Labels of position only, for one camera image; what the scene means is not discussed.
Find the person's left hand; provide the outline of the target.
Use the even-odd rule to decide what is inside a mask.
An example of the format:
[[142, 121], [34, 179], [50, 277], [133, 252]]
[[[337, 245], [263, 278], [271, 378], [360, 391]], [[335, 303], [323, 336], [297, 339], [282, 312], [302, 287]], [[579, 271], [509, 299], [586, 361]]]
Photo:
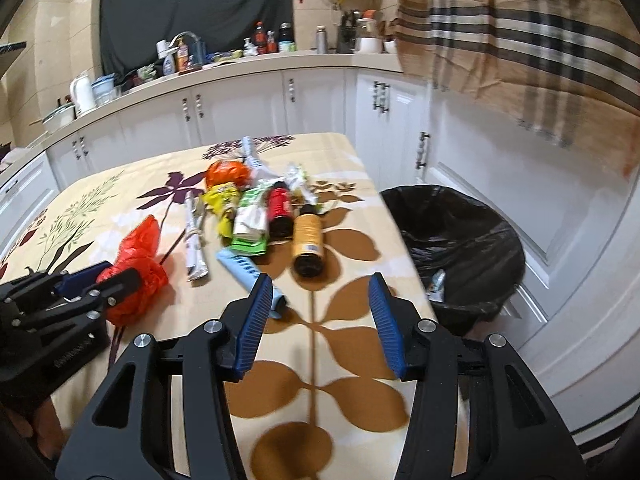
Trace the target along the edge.
[[47, 398], [29, 418], [12, 411], [8, 411], [8, 415], [23, 438], [36, 439], [38, 450], [45, 458], [54, 460], [61, 455], [66, 437], [51, 398]]

